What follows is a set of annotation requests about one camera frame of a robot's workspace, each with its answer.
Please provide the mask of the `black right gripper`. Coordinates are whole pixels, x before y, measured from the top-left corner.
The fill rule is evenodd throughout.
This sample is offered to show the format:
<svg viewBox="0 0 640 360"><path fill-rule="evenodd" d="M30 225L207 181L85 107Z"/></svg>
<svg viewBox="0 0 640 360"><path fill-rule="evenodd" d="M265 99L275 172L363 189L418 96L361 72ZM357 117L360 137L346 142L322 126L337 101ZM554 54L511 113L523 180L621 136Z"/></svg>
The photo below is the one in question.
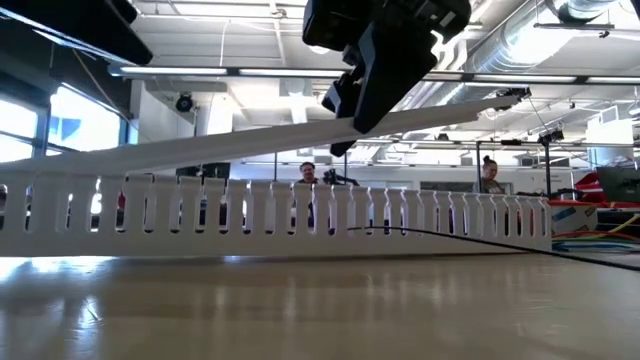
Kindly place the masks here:
<svg viewBox="0 0 640 360"><path fill-rule="evenodd" d="M354 116L354 128L370 132L435 66L431 33L446 44L464 31L471 13L469 0L373 0L369 25L358 42L365 67L362 84L343 73L322 106L337 118Z"/></svg>

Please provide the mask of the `white duct cover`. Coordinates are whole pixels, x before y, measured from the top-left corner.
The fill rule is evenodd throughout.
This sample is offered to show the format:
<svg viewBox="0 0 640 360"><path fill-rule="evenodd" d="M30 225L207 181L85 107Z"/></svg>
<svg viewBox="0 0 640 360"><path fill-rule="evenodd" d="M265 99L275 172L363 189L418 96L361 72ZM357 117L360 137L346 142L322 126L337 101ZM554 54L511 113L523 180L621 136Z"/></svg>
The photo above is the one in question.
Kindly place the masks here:
<svg viewBox="0 0 640 360"><path fill-rule="evenodd" d="M351 118L340 118L24 159L0 164L0 181L14 172L116 174L234 160L471 122L486 109L511 107L519 102L520 99L517 96L504 96L393 112L387 114L366 134L353 128Z"/></svg>

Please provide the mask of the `white slotted cable duct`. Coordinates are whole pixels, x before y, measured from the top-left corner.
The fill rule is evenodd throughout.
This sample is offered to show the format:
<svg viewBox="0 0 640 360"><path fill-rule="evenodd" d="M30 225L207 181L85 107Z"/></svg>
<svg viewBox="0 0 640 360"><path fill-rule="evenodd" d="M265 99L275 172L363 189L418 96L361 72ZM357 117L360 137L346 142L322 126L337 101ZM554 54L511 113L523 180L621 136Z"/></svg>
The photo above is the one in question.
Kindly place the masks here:
<svg viewBox="0 0 640 360"><path fill-rule="evenodd" d="M544 200L153 175L11 173L0 256L338 257L511 249L398 230L551 247Z"/></svg>

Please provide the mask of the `long ceiling light bar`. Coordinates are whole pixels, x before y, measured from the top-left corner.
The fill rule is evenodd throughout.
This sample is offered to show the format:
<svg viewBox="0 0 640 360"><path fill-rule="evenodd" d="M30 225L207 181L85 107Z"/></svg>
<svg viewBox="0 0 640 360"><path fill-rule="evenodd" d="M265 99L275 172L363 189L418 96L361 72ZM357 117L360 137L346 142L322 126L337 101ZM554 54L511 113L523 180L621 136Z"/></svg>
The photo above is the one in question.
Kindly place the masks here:
<svg viewBox="0 0 640 360"><path fill-rule="evenodd" d="M314 78L334 79L343 69L296 68L240 68L240 67L138 67L110 65L109 73L121 77L144 76L192 76L192 77L265 77L265 78ZM461 71L437 71L427 73L422 81L501 83L576 86L640 86L640 75L558 75L542 73L472 73Z"/></svg>

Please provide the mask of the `black background robot arms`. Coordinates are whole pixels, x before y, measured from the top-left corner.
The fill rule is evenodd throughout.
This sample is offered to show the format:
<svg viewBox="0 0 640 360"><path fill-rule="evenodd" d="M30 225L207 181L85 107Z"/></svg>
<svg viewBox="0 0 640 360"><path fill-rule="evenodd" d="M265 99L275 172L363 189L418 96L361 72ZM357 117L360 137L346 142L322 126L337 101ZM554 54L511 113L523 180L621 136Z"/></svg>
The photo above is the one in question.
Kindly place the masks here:
<svg viewBox="0 0 640 360"><path fill-rule="evenodd" d="M331 168L327 171L325 171L323 173L323 178L322 178L323 182L326 185L332 185L332 186L337 186L337 185L352 185L352 186L359 186L359 182L355 179L351 179L342 175L339 175L335 169Z"/></svg>

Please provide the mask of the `black monitor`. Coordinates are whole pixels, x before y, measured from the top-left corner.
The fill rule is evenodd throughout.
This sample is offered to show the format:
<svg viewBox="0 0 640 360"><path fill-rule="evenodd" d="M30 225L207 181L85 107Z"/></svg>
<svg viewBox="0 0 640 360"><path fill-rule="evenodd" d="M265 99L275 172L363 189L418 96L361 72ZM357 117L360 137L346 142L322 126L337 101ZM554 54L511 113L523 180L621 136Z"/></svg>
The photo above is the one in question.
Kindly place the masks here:
<svg viewBox="0 0 640 360"><path fill-rule="evenodd" d="M176 175L228 179L230 170L231 164L229 162L214 162L178 168Z"/></svg>

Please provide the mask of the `orange plastic tool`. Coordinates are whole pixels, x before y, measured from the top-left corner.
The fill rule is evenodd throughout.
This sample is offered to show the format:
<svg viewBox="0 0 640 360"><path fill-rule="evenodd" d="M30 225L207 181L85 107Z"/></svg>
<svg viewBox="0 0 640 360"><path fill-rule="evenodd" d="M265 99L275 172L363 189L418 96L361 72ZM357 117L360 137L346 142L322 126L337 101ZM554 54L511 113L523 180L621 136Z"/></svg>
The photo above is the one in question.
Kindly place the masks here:
<svg viewBox="0 0 640 360"><path fill-rule="evenodd" d="M600 207L601 202L585 202L578 200L564 200L564 199L547 199L547 203L552 207L570 207L570 206L590 206L590 207Z"/></svg>

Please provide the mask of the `white box with blue tape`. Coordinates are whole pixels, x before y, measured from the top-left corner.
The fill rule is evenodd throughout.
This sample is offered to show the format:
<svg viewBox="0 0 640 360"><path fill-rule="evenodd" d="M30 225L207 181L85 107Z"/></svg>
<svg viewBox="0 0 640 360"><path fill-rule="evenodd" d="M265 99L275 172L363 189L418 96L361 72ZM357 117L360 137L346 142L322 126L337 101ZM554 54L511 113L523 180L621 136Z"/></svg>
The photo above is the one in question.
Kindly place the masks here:
<svg viewBox="0 0 640 360"><path fill-rule="evenodd" d="M597 232L598 212L596 207L550 206L550 210L553 240L590 238Z"/></svg>

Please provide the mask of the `red and black tool box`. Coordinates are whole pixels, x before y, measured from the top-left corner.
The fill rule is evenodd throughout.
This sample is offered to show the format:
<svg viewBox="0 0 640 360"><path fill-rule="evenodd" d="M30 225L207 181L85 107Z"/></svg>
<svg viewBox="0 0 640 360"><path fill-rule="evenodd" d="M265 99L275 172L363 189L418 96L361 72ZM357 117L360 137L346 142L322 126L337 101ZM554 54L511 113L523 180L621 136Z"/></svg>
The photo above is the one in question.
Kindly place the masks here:
<svg viewBox="0 0 640 360"><path fill-rule="evenodd" d="M602 207L640 208L640 169L598 167L578 180L574 188L583 202Z"/></svg>

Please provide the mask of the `silver ventilation duct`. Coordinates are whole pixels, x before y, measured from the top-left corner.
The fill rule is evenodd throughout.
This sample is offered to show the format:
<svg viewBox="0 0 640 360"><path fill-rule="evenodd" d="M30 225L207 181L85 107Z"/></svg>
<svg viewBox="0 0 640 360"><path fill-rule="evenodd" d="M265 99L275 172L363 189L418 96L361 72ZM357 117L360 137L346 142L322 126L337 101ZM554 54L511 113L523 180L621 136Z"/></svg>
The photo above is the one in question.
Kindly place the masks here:
<svg viewBox="0 0 640 360"><path fill-rule="evenodd" d="M528 0L468 56L470 72L524 72L620 0Z"/></svg>

